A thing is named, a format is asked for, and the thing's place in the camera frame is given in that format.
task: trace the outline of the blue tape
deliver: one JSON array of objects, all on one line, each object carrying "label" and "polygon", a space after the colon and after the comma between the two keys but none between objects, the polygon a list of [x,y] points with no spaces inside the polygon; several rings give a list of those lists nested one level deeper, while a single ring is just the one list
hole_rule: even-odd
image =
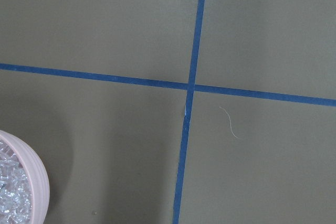
[{"label": "blue tape", "polygon": [[336,106],[336,100],[333,99],[304,97],[301,95],[292,95],[292,94],[280,94],[280,93],[271,93],[271,92],[262,92],[262,91],[253,91],[244,89],[221,88],[205,85],[195,85],[195,91],[216,93],[216,94],[229,94],[229,95],[237,95],[240,97],[254,97],[269,100],[287,101],[287,102],[308,103],[324,106]]},{"label": "blue tape", "polygon": [[198,51],[199,51],[199,43],[201,40],[201,31],[202,31],[204,2],[205,0],[198,0],[198,6],[197,6],[194,41],[193,41],[193,49],[192,49],[192,55],[191,55],[187,96],[186,96],[186,102],[185,102],[185,116],[184,116],[183,129],[182,129],[180,159],[178,162],[177,179],[176,179],[176,186],[175,186],[175,198],[174,198],[174,206],[173,206],[173,224],[179,224],[178,222],[180,218],[184,169],[185,169],[185,161],[186,161],[186,154],[187,154],[187,147],[188,147],[191,113],[192,113],[192,107],[193,107]]},{"label": "blue tape", "polygon": [[159,81],[159,80],[140,79],[140,78],[123,77],[123,76],[112,76],[109,74],[86,73],[86,72],[77,72],[77,71],[51,69],[51,68],[38,68],[38,67],[11,65],[11,64],[3,64],[3,63],[0,63],[0,69],[10,70],[10,71],[19,71],[19,72],[28,72],[28,73],[48,74],[52,76],[73,77],[73,78],[89,79],[89,80],[111,81],[111,82],[128,83],[128,84],[136,84],[136,85],[152,86],[152,87],[160,87],[160,88],[170,88],[170,89],[186,90],[188,87],[186,83],[180,83],[180,82]]}]

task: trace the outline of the pink bowl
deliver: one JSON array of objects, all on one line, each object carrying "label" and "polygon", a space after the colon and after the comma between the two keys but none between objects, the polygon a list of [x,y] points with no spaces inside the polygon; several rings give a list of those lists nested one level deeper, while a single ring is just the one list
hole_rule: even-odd
[{"label": "pink bowl", "polygon": [[34,150],[21,139],[0,131],[0,138],[13,150],[28,177],[32,213],[30,224],[43,224],[49,205],[49,180],[46,169]]}]

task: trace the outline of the crumpled clear plastic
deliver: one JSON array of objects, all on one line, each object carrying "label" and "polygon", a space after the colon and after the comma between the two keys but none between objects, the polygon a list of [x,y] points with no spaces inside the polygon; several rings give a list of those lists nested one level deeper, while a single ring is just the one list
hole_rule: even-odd
[{"label": "crumpled clear plastic", "polygon": [[31,194],[28,178],[17,156],[0,139],[0,224],[29,224]]}]

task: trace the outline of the thread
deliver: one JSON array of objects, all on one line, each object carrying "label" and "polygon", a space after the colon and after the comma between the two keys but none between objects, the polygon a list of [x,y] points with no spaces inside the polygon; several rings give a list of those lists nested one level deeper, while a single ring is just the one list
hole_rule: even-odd
[{"label": "thread", "polygon": [[225,108],[222,108],[221,106],[219,106],[219,108],[222,109],[222,110],[224,110],[224,112],[225,112],[225,113],[227,114],[227,116],[229,117],[229,121],[230,121],[230,130],[231,130],[232,135],[233,135],[235,138],[239,139],[239,140],[243,140],[242,138],[236,136],[235,133],[233,132],[233,130],[232,130],[232,124],[231,124],[231,117],[230,117],[229,113],[227,113],[227,111],[226,111]]}]

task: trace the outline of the floor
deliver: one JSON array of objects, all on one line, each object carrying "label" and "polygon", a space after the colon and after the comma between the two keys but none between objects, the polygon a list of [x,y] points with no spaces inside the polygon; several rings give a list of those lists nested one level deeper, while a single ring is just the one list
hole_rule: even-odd
[{"label": "floor", "polygon": [[45,224],[334,223],[336,1],[0,4]]}]

